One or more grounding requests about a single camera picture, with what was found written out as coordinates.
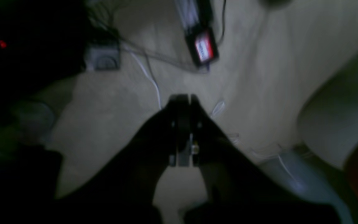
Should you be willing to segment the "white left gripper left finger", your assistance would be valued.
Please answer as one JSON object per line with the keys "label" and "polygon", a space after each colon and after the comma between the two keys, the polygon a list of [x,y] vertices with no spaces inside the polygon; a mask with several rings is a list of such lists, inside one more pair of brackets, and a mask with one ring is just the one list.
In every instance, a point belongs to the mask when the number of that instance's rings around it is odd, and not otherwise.
{"label": "white left gripper left finger", "polygon": [[189,95],[172,95],[167,105],[148,119],[124,149],[79,189],[55,199],[62,156],[37,150],[27,168],[27,198],[31,204],[56,207],[73,205],[73,220],[112,224],[161,224],[153,205],[155,189],[163,172],[174,167],[177,151],[190,138]]}

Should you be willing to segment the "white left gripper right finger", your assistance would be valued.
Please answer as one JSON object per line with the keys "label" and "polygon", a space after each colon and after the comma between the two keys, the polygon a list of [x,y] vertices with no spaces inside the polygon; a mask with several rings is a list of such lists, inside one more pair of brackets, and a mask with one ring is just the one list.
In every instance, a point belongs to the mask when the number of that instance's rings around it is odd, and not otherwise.
{"label": "white left gripper right finger", "polygon": [[283,189],[237,149],[196,95],[190,115],[208,200],[184,213],[185,224],[339,224],[332,205],[310,203]]}

